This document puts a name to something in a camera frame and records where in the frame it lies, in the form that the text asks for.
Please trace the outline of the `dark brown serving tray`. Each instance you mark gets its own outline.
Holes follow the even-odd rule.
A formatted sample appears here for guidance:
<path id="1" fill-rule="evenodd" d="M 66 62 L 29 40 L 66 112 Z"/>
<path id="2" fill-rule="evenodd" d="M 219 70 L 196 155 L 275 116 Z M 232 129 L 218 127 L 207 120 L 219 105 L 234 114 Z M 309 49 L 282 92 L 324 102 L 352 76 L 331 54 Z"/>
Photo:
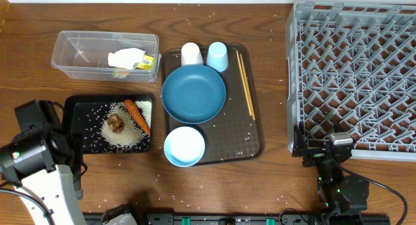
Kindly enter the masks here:
<path id="1" fill-rule="evenodd" d="M 205 151 L 197 166 L 254 159 L 265 147 L 248 50 L 242 44 L 226 46 L 229 67 L 220 73 L 226 87 L 224 106 L 212 119 L 191 125 L 205 141 Z M 239 59 L 245 68 L 254 116 L 250 116 L 246 102 Z"/>

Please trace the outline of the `white plastic cup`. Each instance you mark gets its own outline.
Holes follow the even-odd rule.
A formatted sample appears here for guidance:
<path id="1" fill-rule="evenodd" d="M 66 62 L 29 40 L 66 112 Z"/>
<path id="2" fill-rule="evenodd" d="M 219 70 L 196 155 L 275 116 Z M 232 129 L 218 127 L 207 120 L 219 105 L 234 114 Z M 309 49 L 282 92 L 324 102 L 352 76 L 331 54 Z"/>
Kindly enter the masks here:
<path id="1" fill-rule="evenodd" d="M 184 44 L 181 48 L 181 65 L 203 64 L 200 48 L 193 42 Z"/>

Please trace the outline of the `grey dishwasher rack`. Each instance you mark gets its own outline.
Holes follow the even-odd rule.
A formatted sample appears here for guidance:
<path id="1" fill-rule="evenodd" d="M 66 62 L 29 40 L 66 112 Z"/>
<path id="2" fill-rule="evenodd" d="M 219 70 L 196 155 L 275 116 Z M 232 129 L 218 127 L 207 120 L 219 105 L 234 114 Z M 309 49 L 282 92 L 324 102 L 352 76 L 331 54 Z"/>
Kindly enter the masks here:
<path id="1" fill-rule="evenodd" d="M 286 22 L 287 141 L 339 123 L 355 159 L 415 160 L 415 7 L 301 1 Z"/>

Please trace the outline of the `white tissue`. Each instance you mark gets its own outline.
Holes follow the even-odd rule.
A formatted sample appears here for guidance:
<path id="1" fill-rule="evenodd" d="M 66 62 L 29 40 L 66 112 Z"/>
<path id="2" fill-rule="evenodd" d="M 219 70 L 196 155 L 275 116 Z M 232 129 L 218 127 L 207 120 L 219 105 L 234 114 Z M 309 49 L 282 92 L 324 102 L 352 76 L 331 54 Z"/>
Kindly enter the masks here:
<path id="1" fill-rule="evenodd" d="M 145 51 L 138 48 L 121 49 L 108 54 L 108 65 L 116 68 L 132 70 L 135 64 L 142 62 Z"/>

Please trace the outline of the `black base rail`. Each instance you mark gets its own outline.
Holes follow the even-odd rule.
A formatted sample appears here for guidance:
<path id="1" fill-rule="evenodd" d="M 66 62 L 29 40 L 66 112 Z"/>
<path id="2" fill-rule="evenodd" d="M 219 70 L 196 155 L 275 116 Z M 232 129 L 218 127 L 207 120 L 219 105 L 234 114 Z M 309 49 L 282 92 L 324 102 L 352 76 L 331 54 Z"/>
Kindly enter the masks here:
<path id="1" fill-rule="evenodd" d="M 134 217 L 137 224 L 144 225 L 319 225 L 319 224 L 363 224 L 389 225 L 385 216 L 348 217 L 332 216 L 329 220 L 318 216 L 282 214 L 278 216 L 232 216 L 232 215 L 173 215 L 169 213 L 150 213 Z"/>

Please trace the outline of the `brown food scrap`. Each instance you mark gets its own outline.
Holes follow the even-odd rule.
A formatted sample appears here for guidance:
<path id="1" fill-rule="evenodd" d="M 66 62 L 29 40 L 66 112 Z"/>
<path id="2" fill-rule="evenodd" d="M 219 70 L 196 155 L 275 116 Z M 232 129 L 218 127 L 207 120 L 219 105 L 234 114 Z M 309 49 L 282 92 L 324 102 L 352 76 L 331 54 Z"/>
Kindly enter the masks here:
<path id="1" fill-rule="evenodd" d="M 107 125 L 113 133 L 121 133 L 124 130 L 124 121 L 118 114 L 111 114 L 107 119 Z"/>

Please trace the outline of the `green yellow snack wrapper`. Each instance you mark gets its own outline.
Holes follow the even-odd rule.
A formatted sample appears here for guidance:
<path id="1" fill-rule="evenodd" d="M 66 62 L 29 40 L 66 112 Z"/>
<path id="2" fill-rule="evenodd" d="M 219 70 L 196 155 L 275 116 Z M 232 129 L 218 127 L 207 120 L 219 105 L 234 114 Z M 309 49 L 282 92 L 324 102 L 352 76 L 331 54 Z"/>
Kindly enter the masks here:
<path id="1" fill-rule="evenodd" d="M 114 71 L 112 76 L 121 79 L 135 71 L 149 71 L 153 68 L 153 63 L 154 57 L 149 55 L 144 55 L 140 62 L 135 62 L 133 65 L 117 62 L 116 65 L 113 66 Z"/>

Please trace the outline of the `white rice pile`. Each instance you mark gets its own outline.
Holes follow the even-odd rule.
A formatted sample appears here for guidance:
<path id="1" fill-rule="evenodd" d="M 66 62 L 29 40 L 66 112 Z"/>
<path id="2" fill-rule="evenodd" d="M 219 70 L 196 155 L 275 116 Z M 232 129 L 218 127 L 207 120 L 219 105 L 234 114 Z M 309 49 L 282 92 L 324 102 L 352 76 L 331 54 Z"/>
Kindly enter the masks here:
<path id="1" fill-rule="evenodd" d="M 81 103 L 77 112 L 84 153 L 139 153 L 150 147 L 150 136 L 133 120 L 122 101 Z M 107 125 L 108 117 L 114 113 L 124 122 L 121 133 L 113 133 Z"/>

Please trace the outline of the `light blue bowl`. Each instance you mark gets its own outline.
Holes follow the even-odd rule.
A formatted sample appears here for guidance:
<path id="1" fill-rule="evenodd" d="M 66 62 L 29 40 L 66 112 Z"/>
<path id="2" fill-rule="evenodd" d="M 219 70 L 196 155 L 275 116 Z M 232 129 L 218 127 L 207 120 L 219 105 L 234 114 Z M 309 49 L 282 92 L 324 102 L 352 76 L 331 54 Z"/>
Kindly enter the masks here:
<path id="1" fill-rule="evenodd" d="M 186 168 L 199 162 L 205 152 L 203 135 L 195 128 L 183 126 L 171 131 L 164 142 L 164 154 L 174 166 Z"/>

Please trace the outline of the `dark blue plate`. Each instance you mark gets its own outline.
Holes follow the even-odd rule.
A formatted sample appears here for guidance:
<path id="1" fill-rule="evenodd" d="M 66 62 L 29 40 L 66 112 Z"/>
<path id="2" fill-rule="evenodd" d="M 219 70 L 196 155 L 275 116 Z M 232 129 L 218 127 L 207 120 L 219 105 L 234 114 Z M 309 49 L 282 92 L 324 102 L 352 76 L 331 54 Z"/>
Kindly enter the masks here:
<path id="1" fill-rule="evenodd" d="M 220 74 L 207 66 L 182 66 L 165 79 L 161 98 L 172 118 L 200 124 L 221 111 L 226 101 L 226 85 Z"/>

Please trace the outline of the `wooden chopstick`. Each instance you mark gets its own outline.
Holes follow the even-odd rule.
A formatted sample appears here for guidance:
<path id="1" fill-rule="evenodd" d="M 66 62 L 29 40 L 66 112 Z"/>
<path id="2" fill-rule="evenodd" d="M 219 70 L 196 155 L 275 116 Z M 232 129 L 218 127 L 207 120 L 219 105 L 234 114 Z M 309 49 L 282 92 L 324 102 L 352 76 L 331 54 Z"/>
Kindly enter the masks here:
<path id="1" fill-rule="evenodd" d="M 242 76 L 242 69 L 241 69 L 241 63 L 240 63 L 240 59 L 239 59 L 239 51 L 238 50 L 236 50 L 236 56 L 237 56 L 237 61 L 238 61 L 238 65 L 239 65 L 239 70 L 240 70 L 240 76 L 241 76 L 241 80 L 242 80 L 242 84 L 243 84 L 243 89 L 244 89 L 244 94 L 245 94 L 245 97 L 246 97 L 246 91 L 245 91 L 245 84 L 244 84 L 244 79 L 243 79 L 243 76 Z M 248 112 L 250 112 L 250 107 L 249 107 L 249 103 L 248 103 L 248 99 L 246 98 L 246 102 L 247 102 L 247 106 L 248 106 Z"/>
<path id="2" fill-rule="evenodd" d="M 253 101 L 252 101 L 252 97 L 251 97 L 251 92 L 250 92 L 250 86 L 248 84 L 248 76 L 246 74 L 246 67 L 244 65 L 244 59 L 241 53 L 239 54 L 239 59 L 240 59 L 240 65 L 241 65 L 241 69 L 242 69 L 242 76 L 244 79 L 244 84 L 245 84 L 245 91 L 246 91 L 246 98 L 248 99 L 248 103 L 249 103 L 249 107 L 250 107 L 250 116 L 252 117 L 253 120 L 256 120 L 255 117 L 255 113 L 254 113 L 254 106 L 253 106 Z"/>

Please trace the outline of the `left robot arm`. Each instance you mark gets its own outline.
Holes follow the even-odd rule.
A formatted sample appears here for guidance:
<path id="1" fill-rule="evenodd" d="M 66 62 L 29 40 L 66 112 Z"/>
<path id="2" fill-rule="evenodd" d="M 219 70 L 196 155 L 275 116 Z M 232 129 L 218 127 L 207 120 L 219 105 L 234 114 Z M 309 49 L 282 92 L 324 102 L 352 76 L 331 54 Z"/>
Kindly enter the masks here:
<path id="1" fill-rule="evenodd" d="M 137 225 L 133 211 L 121 205 L 102 215 L 85 215 L 75 192 L 76 176 L 66 137 L 52 128 L 36 128 L 1 148 L 1 177 L 20 197 L 35 224 Z"/>

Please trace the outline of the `orange carrot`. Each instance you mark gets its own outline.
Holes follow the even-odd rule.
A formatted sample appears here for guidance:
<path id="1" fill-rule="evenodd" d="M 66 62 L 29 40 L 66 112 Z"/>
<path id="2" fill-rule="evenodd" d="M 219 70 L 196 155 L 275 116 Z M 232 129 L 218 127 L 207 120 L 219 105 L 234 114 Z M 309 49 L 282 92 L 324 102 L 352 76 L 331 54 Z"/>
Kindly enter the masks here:
<path id="1" fill-rule="evenodd" d="M 144 117 L 141 115 L 136 103 L 130 99 L 126 99 L 124 101 L 124 105 L 133 120 L 141 127 L 143 132 L 145 132 L 147 135 L 150 135 L 150 127 Z"/>

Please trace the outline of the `light blue plastic cup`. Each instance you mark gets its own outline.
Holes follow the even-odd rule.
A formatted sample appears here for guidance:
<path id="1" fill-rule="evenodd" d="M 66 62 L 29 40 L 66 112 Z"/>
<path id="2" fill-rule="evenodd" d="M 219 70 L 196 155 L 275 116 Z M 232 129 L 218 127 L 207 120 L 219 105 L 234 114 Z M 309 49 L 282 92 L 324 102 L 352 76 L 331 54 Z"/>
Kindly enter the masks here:
<path id="1" fill-rule="evenodd" d="M 209 46 L 206 64 L 218 72 L 223 72 L 228 68 L 228 49 L 224 43 L 213 42 Z"/>

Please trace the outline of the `black waste tray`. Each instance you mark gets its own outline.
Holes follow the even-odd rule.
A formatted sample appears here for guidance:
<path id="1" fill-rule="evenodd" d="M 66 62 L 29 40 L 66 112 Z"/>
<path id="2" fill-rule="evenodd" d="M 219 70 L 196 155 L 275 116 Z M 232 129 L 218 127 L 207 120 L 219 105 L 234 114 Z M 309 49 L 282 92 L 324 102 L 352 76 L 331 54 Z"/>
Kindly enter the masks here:
<path id="1" fill-rule="evenodd" d="M 150 136 L 125 108 L 127 99 L 135 102 L 150 125 L 153 98 L 147 94 L 72 96 L 65 102 L 62 125 L 84 154 L 145 152 L 150 149 Z M 120 133 L 113 132 L 107 123 L 112 114 L 124 124 Z"/>

